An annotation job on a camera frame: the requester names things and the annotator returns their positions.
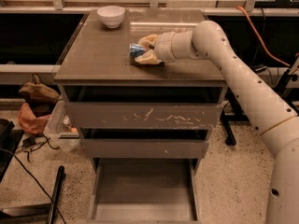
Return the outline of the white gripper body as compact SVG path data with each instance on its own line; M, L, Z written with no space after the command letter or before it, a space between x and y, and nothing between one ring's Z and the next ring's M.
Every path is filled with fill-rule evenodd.
M174 35L174 32L163 33L158 36L155 42L154 51L156 56L165 63L176 59L172 51L172 39Z

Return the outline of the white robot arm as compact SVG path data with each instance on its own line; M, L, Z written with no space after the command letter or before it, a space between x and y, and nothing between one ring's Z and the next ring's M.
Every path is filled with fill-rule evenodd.
M237 57L222 28L202 21L191 31L147 35L138 44L147 49L135 59L141 64L204 58L216 65L275 158L265 224L299 224L299 115Z

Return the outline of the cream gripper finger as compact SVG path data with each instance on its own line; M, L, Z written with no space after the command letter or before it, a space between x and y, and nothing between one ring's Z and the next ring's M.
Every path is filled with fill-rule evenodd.
M154 50L148 50L144 54L135 57L135 61L139 64L157 65L162 61L157 57Z
M158 38L159 38L158 35L144 36L138 41L138 45L145 47L145 48L153 49L155 47L155 43Z

